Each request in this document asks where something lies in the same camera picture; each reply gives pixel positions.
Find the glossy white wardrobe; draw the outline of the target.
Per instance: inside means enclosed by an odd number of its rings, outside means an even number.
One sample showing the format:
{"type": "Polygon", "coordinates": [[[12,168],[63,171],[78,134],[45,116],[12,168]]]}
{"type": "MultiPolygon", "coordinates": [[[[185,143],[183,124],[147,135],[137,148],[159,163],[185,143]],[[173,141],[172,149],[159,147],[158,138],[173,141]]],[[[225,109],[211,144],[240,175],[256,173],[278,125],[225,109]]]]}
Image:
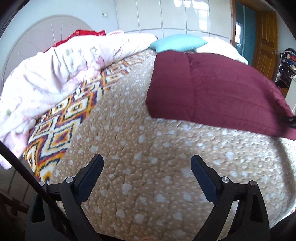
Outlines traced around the glossy white wardrobe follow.
{"type": "Polygon", "coordinates": [[[115,1],[117,23],[127,33],[219,37],[231,42],[232,1],[115,1]]]}

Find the wooden door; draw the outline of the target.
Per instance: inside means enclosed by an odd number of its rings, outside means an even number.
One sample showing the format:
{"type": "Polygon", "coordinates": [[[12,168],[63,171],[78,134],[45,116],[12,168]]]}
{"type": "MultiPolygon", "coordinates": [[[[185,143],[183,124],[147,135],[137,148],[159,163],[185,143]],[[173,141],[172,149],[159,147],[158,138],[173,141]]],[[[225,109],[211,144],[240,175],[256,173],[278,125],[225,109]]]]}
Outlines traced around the wooden door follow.
{"type": "Polygon", "coordinates": [[[255,40],[252,66],[271,80],[278,54],[278,21],[274,11],[256,12],[255,40]]]}

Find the red cloth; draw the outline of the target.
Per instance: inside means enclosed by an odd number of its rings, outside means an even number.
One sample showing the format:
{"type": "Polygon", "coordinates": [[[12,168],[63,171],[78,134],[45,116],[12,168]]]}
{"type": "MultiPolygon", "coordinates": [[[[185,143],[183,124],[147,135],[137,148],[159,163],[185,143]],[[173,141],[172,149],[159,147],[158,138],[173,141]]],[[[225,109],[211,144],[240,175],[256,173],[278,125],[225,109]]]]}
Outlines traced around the red cloth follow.
{"type": "Polygon", "coordinates": [[[45,53],[56,51],[58,54],[70,55],[72,53],[88,53],[92,49],[99,49],[107,44],[108,38],[103,31],[100,35],[98,32],[79,31],[66,40],[60,41],[50,47],[45,53]]]}

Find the white shelving unit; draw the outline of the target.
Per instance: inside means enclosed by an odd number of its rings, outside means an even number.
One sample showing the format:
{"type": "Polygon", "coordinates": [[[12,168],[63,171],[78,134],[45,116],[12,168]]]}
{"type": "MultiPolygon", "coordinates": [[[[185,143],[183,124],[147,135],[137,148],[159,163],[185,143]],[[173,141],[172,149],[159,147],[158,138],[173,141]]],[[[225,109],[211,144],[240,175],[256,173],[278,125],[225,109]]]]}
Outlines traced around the white shelving unit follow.
{"type": "Polygon", "coordinates": [[[275,83],[295,114],[295,49],[287,48],[281,52],[275,83]]]}

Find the white pillow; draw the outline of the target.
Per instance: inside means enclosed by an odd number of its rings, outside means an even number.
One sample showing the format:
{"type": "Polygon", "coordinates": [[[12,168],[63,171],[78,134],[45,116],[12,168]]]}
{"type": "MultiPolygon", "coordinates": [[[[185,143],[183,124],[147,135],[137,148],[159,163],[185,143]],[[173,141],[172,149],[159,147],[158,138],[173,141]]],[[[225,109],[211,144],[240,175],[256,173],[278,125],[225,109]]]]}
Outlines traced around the white pillow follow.
{"type": "Polygon", "coordinates": [[[204,36],[202,39],[205,40],[207,44],[197,48],[195,50],[196,53],[213,53],[223,55],[248,65],[248,61],[241,56],[236,48],[230,43],[220,39],[219,37],[204,36]]]}

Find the maroon quilted coat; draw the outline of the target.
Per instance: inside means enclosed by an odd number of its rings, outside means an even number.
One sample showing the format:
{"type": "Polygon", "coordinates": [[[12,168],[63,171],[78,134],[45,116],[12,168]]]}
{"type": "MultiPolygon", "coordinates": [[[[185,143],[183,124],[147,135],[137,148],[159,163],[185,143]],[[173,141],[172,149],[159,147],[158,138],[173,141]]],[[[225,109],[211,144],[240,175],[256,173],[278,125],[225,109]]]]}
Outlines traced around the maroon quilted coat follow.
{"type": "Polygon", "coordinates": [[[145,101],[153,118],[295,139],[280,90],[253,67],[212,53],[156,55],[145,101]]]}

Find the colourful diamond-patterned blanket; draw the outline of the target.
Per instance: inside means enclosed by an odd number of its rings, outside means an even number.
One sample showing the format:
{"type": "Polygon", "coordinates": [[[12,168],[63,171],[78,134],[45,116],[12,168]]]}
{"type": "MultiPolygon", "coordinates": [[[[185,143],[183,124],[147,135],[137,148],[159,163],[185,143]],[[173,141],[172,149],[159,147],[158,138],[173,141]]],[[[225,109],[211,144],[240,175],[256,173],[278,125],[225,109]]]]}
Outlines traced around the colourful diamond-patterned blanket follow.
{"type": "Polygon", "coordinates": [[[37,120],[23,154],[35,177],[49,182],[55,166],[70,147],[71,138],[97,102],[112,85],[152,55],[145,50],[111,64],[99,75],[83,80],[72,94],[37,120]]]}

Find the pink white floral duvet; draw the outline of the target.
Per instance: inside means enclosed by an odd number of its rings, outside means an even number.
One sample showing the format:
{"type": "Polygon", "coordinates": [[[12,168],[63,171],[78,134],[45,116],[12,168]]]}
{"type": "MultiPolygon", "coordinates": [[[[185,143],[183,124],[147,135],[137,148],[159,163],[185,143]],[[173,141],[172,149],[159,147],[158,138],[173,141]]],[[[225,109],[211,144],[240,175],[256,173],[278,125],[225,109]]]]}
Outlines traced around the pink white floral duvet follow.
{"type": "Polygon", "coordinates": [[[1,93],[1,142],[18,158],[36,120],[69,96],[83,80],[112,63],[144,51],[157,37],[115,31],[107,44],[88,53],[39,52],[23,60],[7,77],[1,93]]]}

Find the teal pillow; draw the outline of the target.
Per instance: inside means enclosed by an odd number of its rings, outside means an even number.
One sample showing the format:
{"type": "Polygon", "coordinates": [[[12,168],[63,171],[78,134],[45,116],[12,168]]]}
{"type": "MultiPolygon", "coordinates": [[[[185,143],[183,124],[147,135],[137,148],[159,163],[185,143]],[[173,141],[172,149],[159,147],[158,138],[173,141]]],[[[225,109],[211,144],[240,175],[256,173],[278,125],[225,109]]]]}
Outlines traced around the teal pillow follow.
{"type": "Polygon", "coordinates": [[[168,50],[186,52],[202,47],[207,43],[207,41],[198,36],[189,34],[175,34],[154,41],[151,43],[149,48],[156,51],[157,53],[168,50]]]}

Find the round white headboard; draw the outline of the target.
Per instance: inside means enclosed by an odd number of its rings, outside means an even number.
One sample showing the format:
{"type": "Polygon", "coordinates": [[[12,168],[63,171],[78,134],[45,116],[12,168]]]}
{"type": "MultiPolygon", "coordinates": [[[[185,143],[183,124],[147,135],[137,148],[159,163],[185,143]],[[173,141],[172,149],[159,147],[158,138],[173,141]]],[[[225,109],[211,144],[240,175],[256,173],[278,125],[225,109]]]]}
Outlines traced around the round white headboard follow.
{"type": "Polygon", "coordinates": [[[54,44],[67,39],[76,30],[91,30],[83,20],[69,15],[55,15],[31,25],[14,42],[1,71],[1,89],[10,73],[25,59],[45,52],[54,44]]]}

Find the beige heart-patterned bedspread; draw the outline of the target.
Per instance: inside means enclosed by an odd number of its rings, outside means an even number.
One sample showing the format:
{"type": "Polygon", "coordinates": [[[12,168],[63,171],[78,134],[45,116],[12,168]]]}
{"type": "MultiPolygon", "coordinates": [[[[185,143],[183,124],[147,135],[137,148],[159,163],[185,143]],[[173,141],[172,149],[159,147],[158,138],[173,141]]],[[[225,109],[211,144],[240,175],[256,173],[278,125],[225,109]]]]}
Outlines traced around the beige heart-patterned bedspread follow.
{"type": "Polygon", "coordinates": [[[100,99],[71,139],[51,183],[95,154],[104,168],[82,208],[94,229],[122,240],[192,240],[213,205],[190,160],[200,155],[233,182],[258,183],[270,225],[295,207],[295,141],[187,121],[154,119],[145,105],[155,54],[100,99]]]}

